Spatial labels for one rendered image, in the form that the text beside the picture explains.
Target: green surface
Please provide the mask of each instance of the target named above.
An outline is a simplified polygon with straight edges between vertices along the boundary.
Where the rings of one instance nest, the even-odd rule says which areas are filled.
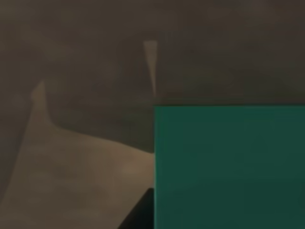
[[[305,229],[305,107],[155,108],[157,229]]]

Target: brown floor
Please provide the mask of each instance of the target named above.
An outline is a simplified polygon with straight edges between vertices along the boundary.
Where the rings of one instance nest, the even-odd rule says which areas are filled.
[[[154,75],[156,44],[145,44]],[[1,229],[116,229],[153,185],[153,155],[55,127],[44,85],[32,110]]]

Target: green rectangle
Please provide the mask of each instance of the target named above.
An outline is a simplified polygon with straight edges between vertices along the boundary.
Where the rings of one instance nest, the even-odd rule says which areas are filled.
[[[157,229],[305,229],[305,107],[155,108]]]

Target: green board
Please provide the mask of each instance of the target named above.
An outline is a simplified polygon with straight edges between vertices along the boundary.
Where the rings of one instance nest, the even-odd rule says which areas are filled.
[[[155,108],[157,229],[305,229],[305,107]]]

